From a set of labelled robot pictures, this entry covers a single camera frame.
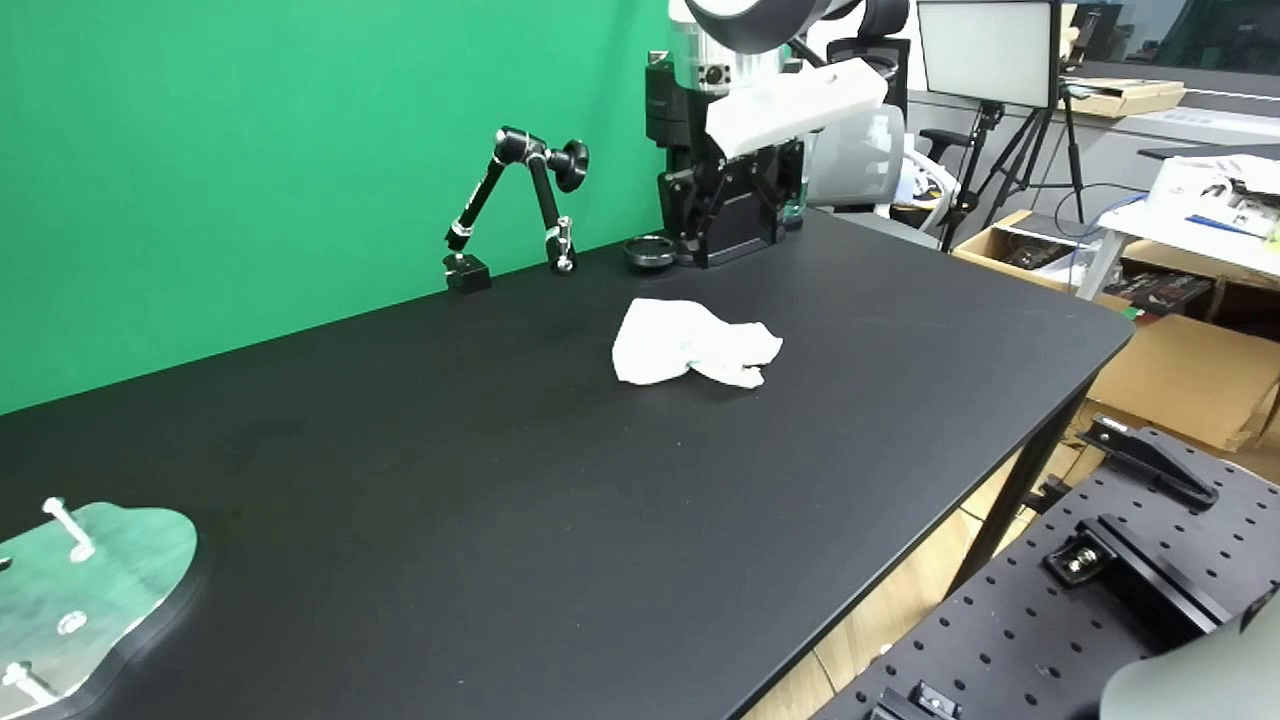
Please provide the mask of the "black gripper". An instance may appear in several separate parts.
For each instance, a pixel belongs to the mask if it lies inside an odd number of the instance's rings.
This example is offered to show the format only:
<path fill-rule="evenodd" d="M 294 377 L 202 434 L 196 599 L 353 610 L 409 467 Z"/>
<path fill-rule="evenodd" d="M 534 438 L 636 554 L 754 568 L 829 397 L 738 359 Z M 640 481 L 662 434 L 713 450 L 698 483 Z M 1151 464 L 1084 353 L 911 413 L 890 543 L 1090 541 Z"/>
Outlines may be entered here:
<path fill-rule="evenodd" d="M 783 209 L 798 198 L 805 146 L 783 139 L 724 156 L 702 132 L 713 92 L 682 89 L 667 53 L 642 66 L 642 132 L 667 153 L 657 175 L 657 236 L 677 246 L 677 265 L 713 265 L 743 246 L 776 246 Z"/>

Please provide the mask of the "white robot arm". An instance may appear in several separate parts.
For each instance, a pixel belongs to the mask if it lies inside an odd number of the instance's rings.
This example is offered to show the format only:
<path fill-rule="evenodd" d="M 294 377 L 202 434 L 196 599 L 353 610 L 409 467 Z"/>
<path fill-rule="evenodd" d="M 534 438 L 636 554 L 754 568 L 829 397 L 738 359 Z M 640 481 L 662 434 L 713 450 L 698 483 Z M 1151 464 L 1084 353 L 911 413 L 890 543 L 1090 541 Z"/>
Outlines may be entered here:
<path fill-rule="evenodd" d="M 770 246 L 798 198 L 808 138 L 877 110 L 887 79 L 863 60 L 820 60 L 805 33 L 859 0 L 667 0 L 667 21 L 728 66 L 724 79 L 677 74 L 667 53 L 642 66 L 642 132 L 667 153 L 657 175 L 662 229 L 630 246 L 640 272 L 698 265 L 738 246 Z"/>

